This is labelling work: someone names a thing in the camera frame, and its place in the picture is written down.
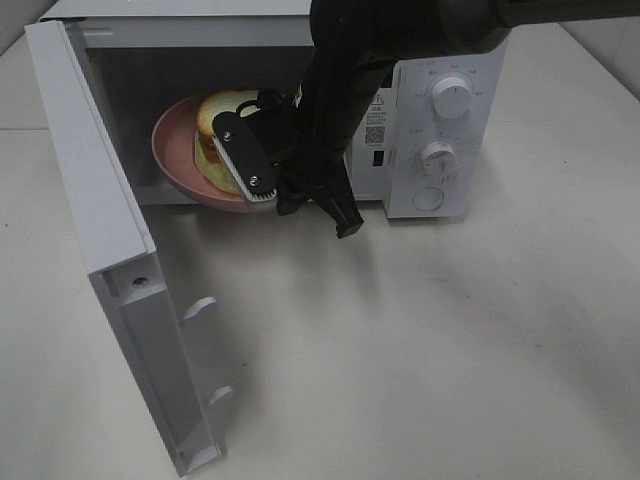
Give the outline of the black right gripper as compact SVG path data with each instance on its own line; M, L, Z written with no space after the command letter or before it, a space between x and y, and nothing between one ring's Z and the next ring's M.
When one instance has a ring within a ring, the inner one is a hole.
M294 214L312 199L334 220L338 239L355 234L364 220L342 155L319 151L312 134L293 124L291 108L280 92L258 91L256 101L239 106L241 116L256 111L261 143L276 173L277 214Z

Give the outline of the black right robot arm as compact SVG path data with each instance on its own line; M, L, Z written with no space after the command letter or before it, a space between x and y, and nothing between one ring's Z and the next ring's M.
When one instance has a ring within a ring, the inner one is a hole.
M314 53L294 95L261 91L242 118L243 153L229 160L245 201L279 214L313 200L340 238L357 232L342 155L400 60L482 54L515 27L638 14L636 1L314 1Z

